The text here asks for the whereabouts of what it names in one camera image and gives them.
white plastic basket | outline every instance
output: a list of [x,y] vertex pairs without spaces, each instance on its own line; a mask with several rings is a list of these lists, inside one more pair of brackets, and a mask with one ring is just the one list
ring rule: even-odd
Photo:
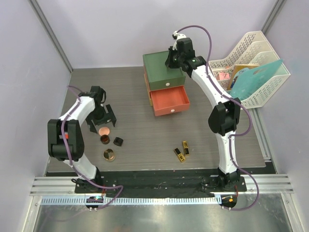
[[[221,60],[210,61],[209,65],[215,76],[219,73],[225,72],[232,75],[235,64],[264,65],[278,59],[280,59],[279,56],[274,51],[264,34],[261,31],[253,31],[248,32],[243,36],[228,57]],[[285,65],[282,64],[272,78],[270,78],[250,97],[241,101],[241,103],[247,109],[262,107],[289,76],[289,71],[286,69]],[[218,82],[224,89],[227,89],[229,80]]]

cable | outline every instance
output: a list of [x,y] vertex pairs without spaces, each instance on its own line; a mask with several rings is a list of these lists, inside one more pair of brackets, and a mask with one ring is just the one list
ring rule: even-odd
[[220,89],[216,86],[216,84],[214,83],[214,81],[213,81],[212,78],[210,77],[209,71],[208,71],[208,67],[209,67],[209,69],[211,69],[210,66],[209,66],[209,59],[210,59],[210,56],[211,56],[211,49],[212,49],[212,41],[211,41],[211,35],[210,35],[210,33],[209,33],[204,27],[199,26],[199,25],[190,25],[190,26],[187,26],[187,27],[184,27],[184,28],[179,29],[177,32],[180,32],[180,31],[182,31],[182,30],[184,30],[184,29],[187,29],[187,28],[200,28],[200,29],[202,29],[203,31],[206,32],[206,34],[208,35],[208,38],[209,38],[209,52],[208,52],[208,56],[207,56],[207,59],[206,59],[206,74],[207,74],[207,78],[209,79],[209,81],[211,82],[211,84],[213,85],[213,87],[217,90],[217,92],[218,92],[221,96],[223,96],[224,98],[226,98],[226,99],[232,101],[233,103],[235,103],[236,105],[238,105],[239,107],[241,107],[241,108],[246,112],[246,114],[248,115],[248,118],[249,118],[249,127],[248,127],[248,129],[247,129],[244,133],[241,133],[241,134],[231,134],[231,135],[228,137],[228,138],[229,138],[229,153],[230,153],[231,161],[232,161],[232,163],[234,164],[234,166],[235,166],[236,168],[238,168],[241,172],[247,174],[247,175],[253,180],[253,182],[255,183],[255,186],[256,186],[256,198],[255,198],[254,202],[253,202],[251,205],[249,205],[249,206],[247,206],[247,207],[245,207],[245,208],[234,209],[234,208],[225,207],[225,209],[233,210],[233,211],[242,211],[242,210],[250,209],[250,208],[252,208],[252,207],[257,203],[257,201],[258,201],[258,199],[259,199],[259,197],[260,197],[260,190],[259,190],[259,186],[258,186],[258,184],[257,184],[257,182],[256,182],[256,180],[255,180],[255,178],[254,178],[249,172],[247,172],[246,170],[243,170],[242,168],[240,168],[240,167],[236,164],[236,162],[234,161],[234,158],[233,158],[233,156],[232,156],[232,137],[233,137],[233,136],[234,136],[234,137],[243,136],[243,135],[246,135],[246,134],[249,133],[249,131],[251,130],[251,127],[252,127],[252,118],[251,118],[251,115],[250,115],[249,111],[248,111],[242,104],[240,104],[238,101],[236,101],[236,100],[234,100],[234,99],[232,99],[232,98],[230,98],[230,97],[228,97],[228,96],[222,94],[222,92],[220,91]]
[[120,193],[122,192],[123,190],[123,186],[122,185],[118,185],[118,186],[115,186],[115,187],[105,187],[105,186],[100,186],[96,183],[94,183],[93,181],[89,180],[86,176],[84,176],[82,173],[80,173],[73,165],[73,161],[72,161],[72,155],[71,155],[71,152],[70,152],[70,148],[69,148],[69,144],[68,144],[68,141],[65,137],[65,132],[64,132],[64,125],[66,123],[66,121],[68,120],[68,118],[71,116],[71,114],[79,107],[79,105],[81,104],[81,98],[78,96],[77,93],[74,92],[74,90],[72,88],[75,88],[75,89],[78,89],[77,87],[73,87],[73,86],[68,86],[68,90],[71,91],[77,98],[78,102],[76,104],[76,106],[68,112],[68,114],[65,116],[65,118],[63,119],[62,123],[61,123],[61,134],[62,134],[62,138],[63,138],[63,142],[64,142],[64,146],[66,147],[66,151],[67,151],[67,154],[68,154],[68,158],[69,158],[69,161],[70,161],[70,167],[80,176],[82,177],[83,179],[85,179],[86,181],[88,181],[90,184],[92,184],[93,186],[97,187],[97,188],[100,188],[100,189],[120,189],[118,191],[118,193],[114,196],[113,199],[111,199],[108,203],[106,203],[105,205],[102,205],[100,207],[98,207],[97,209],[103,209],[105,207],[107,207],[108,205],[110,205],[113,201],[116,200],[116,198],[120,195]]

shiny gray floor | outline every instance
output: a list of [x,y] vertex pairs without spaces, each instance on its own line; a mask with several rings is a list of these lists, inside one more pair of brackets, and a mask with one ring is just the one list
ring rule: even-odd
[[[74,70],[70,84],[82,90],[99,85],[107,92],[106,103],[111,104],[117,117],[116,127],[111,129],[111,143],[103,145],[99,136],[91,133],[86,123],[82,125],[85,153],[101,171],[131,171],[151,169],[217,168],[218,145],[208,126],[212,107],[200,87],[187,77],[185,90],[190,109],[185,112],[155,117],[149,105],[142,67]],[[67,93],[63,113],[75,102]],[[238,132],[248,127],[248,118],[242,111]],[[122,147],[115,146],[115,137],[124,139]],[[186,140],[191,156],[180,163],[173,149],[182,148]],[[103,151],[111,148],[116,153],[113,162],[102,158]],[[264,159],[254,129],[236,139],[237,161],[242,167],[264,167]],[[66,164],[51,159],[49,172],[71,171]]]
[[[254,194],[240,195],[237,208],[248,206],[254,198]],[[218,205],[109,206],[97,212],[84,209],[41,206],[34,231],[292,232],[280,194],[261,195],[256,206],[242,212],[222,210]]]

white ruler strip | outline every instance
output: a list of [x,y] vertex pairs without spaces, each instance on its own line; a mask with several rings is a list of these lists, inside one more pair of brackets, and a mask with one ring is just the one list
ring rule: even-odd
[[[83,205],[89,196],[46,196],[41,205]],[[112,198],[104,197],[104,203],[87,203],[87,205],[103,205]],[[111,205],[173,205],[173,204],[221,204],[220,195],[212,198],[116,198]]]

gray table top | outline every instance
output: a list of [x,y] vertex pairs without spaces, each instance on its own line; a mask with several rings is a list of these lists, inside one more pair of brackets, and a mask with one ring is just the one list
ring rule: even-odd
[[[187,77],[185,90],[190,100],[190,109],[185,112],[155,117],[149,104],[143,77],[143,67],[103,68],[74,70],[70,85],[90,90],[99,85],[107,92],[106,104],[110,104],[117,123],[101,125],[110,128],[111,142],[103,145],[99,135],[89,131],[86,122],[82,125],[85,154],[101,171],[171,170],[217,168],[218,145],[208,126],[212,107],[200,87]],[[62,113],[74,104],[75,97],[67,93]],[[247,129],[248,118],[241,111],[238,133]],[[122,147],[114,145],[115,137],[124,140]],[[182,150],[186,140],[191,156],[180,163],[173,149]],[[103,159],[104,150],[115,151],[116,159]],[[254,129],[243,137],[236,138],[236,157],[241,167],[264,167],[265,162]],[[49,172],[71,171],[70,167],[51,158]]]

